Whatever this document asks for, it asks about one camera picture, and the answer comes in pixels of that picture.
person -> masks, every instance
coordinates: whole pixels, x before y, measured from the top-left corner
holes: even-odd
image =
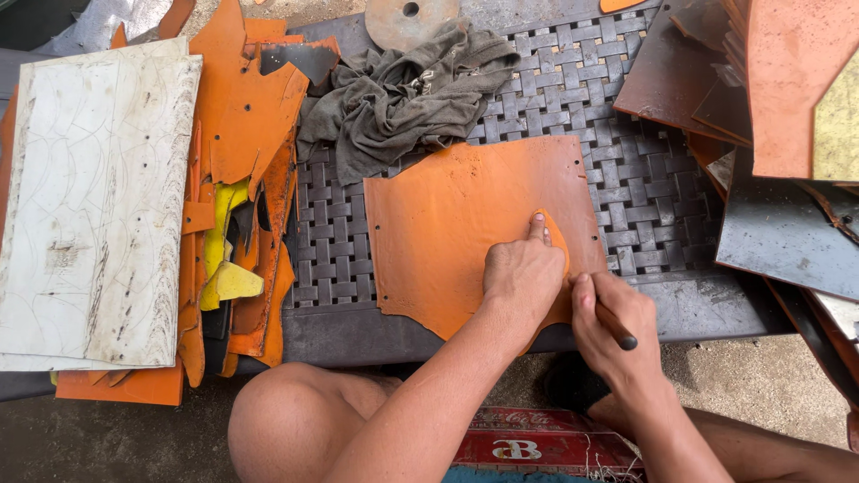
[[[611,393],[581,409],[641,450],[650,481],[856,481],[859,455],[683,408],[661,370],[655,305],[608,272],[564,281],[564,254],[535,216],[528,238],[490,248],[480,309],[404,382],[288,363],[236,398],[229,451],[243,481],[440,481],[472,416],[572,290],[581,357]],[[622,351],[597,300],[637,336]]]

metal disc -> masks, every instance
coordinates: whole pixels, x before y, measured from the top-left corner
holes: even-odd
[[[459,13],[459,0],[367,0],[364,21],[376,45],[409,52]]]

woven metal grate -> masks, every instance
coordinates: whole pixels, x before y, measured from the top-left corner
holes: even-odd
[[[610,270],[618,275],[713,265],[723,204],[682,131],[612,109],[656,9],[509,35],[519,70],[468,138],[487,144],[577,135]],[[395,176],[423,154],[404,156]],[[285,308],[375,300],[363,184],[342,187],[333,150],[299,164],[295,285]]]

forearm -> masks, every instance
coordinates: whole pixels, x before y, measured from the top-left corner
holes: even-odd
[[[664,377],[621,390],[618,400],[652,481],[733,481]]]
[[[379,408],[326,481],[441,480],[474,413],[536,328],[515,317],[484,303]]]

ground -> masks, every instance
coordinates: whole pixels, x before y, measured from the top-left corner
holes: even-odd
[[[361,0],[241,0],[246,16],[290,26],[363,10]],[[198,0],[193,35],[217,0]],[[539,381],[555,356],[518,358],[486,404],[545,407]],[[781,433],[846,448],[847,404],[798,335],[666,345],[680,400]],[[227,450],[233,399],[248,376],[207,377],[179,408],[53,396],[0,403],[0,474],[8,481],[236,481]]]

